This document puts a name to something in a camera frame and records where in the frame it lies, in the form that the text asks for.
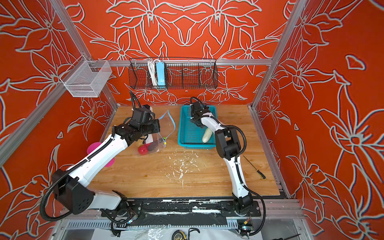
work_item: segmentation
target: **white mesh basket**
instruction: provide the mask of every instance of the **white mesh basket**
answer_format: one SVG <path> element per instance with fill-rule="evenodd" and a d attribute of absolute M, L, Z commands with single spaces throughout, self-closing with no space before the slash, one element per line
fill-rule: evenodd
<path fill-rule="evenodd" d="M 92 71 L 87 61 L 81 61 L 79 64 L 72 76 L 63 82 L 65 88 L 74 97 L 98 97 L 112 74 L 108 61 L 105 61 L 99 71 Z"/>

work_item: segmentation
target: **red floral wallpaper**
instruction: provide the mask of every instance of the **red floral wallpaper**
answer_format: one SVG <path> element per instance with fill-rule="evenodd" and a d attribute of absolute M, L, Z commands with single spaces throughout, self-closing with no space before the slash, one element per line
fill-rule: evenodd
<path fill-rule="evenodd" d="M 310 0 L 257 106 L 315 239 L 384 236 L 384 4 Z"/>
<path fill-rule="evenodd" d="M 80 56 L 45 0 L 0 3 L 0 144 L 59 83 Z M 54 223 L 39 216 L 40 198 L 58 168 L 67 168 L 98 142 L 112 107 L 66 92 L 0 168 L 0 239 L 48 239 Z M 47 211 L 62 205 L 50 199 Z"/>
<path fill-rule="evenodd" d="M 216 59 L 271 58 L 294 0 L 63 0 L 96 60 L 184 56 Z M 143 101 L 183 104 L 199 95 L 210 104 L 247 104 L 266 66 L 219 68 L 216 90 L 134 90 Z M 129 104 L 126 67 L 114 69 L 108 86 Z"/>

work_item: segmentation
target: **pink round object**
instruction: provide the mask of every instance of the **pink round object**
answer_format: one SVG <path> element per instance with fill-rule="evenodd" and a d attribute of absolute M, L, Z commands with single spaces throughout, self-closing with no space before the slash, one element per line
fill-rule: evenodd
<path fill-rule="evenodd" d="M 87 154 L 90 154 L 91 152 L 93 152 L 98 146 L 101 145 L 101 142 L 94 142 L 92 143 L 88 149 L 87 149 Z M 114 164 L 115 162 L 115 158 L 112 158 L 109 163 L 107 163 L 107 165 L 105 165 L 104 167 L 110 167 Z"/>

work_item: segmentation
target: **white power cord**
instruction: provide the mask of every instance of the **white power cord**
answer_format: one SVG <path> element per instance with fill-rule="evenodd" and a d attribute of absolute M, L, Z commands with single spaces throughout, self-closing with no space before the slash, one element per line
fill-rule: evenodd
<path fill-rule="evenodd" d="M 155 75 L 155 61 L 161 62 L 159 59 L 148 60 L 148 71 L 152 79 L 152 85 L 157 86 L 157 79 Z"/>

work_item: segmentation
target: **wooden table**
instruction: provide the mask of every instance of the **wooden table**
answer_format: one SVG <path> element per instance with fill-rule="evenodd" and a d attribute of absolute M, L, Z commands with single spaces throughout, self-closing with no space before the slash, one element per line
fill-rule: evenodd
<path fill-rule="evenodd" d="M 246 183 L 260 195 L 279 195 L 248 107 L 245 105 L 218 105 L 217 117 L 225 124 L 238 126 L 247 138 L 244 156 L 266 177 L 262 179 L 247 160 L 241 157 Z M 176 130 L 167 139 L 161 152 L 139 155 L 141 145 L 135 142 L 115 157 L 111 167 L 105 167 L 90 184 L 90 188 L 117 190 L 127 197 L 216 197 L 231 196 L 232 184 L 227 166 L 216 148 L 185 149 L 178 145 L 181 106 L 153 106 L 156 117 L 168 109 Z M 132 115 L 132 107 L 119 107 L 112 125 L 119 125 Z"/>

